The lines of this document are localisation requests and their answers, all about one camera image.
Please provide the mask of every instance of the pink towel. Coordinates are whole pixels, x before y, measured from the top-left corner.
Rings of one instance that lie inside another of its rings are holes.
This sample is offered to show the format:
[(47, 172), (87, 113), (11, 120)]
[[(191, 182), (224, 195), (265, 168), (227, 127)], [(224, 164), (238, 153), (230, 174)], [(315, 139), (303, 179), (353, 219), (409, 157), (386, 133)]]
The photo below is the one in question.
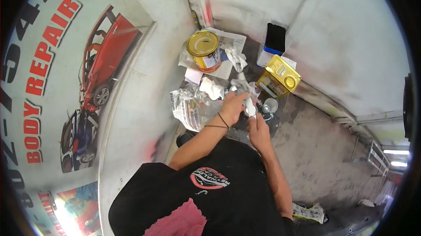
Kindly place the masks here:
[(206, 217), (194, 204), (193, 199), (189, 198), (169, 216), (152, 224), (144, 236), (200, 236), (205, 224)]

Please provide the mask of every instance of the black t-shirt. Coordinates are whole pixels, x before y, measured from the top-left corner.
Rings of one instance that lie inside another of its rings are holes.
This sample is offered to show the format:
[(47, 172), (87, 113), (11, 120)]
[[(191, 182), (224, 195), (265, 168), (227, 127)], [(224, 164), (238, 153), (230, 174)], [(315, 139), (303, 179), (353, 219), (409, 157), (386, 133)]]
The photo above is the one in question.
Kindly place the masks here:
[(111, 228), (116, 236), (143, 235), (189, 198), (207, 219), (202, 235), (294, 234), (292, 220), (276, 208), (260, 155), (226, 138), (178, 171), (143, 164), (114, 200)]

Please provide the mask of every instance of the shirt logo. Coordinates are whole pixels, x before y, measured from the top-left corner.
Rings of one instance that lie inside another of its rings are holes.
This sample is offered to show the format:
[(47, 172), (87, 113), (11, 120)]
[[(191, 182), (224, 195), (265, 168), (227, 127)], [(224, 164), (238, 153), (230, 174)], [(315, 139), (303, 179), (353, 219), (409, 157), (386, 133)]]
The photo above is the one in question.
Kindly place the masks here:
[(193, 184), (203, 189), (219, 189), (229, 185), (228, 178), (209, 167), (201, 167), (190, 175)]

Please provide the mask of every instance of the wall poster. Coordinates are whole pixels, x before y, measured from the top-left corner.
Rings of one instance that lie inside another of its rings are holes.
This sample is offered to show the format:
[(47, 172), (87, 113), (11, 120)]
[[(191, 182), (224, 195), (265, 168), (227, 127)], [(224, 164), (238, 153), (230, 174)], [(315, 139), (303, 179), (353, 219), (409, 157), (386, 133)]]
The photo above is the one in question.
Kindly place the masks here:
[(98, 126), (152, 24), (136, 0), (28, 0), (1, 59), (1, 149), (39, 235), (102, 235)]

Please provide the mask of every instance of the gold tin can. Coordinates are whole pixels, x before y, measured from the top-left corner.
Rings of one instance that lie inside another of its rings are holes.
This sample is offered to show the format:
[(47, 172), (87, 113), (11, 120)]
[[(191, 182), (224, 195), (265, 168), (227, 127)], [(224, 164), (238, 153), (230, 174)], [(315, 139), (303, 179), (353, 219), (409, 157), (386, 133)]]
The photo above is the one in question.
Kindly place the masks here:
[(218, 44), (218, 36), (215, 33), (200, 31), (190, 36), (186, 43), (186, 49), (199, 70), (211, 72), (221, 66), (221, 53)]
[(266, 64), (265, 70), (256, 85), (273, 98), (293, 92), (301, 76), (279, 55), (274, 55)]

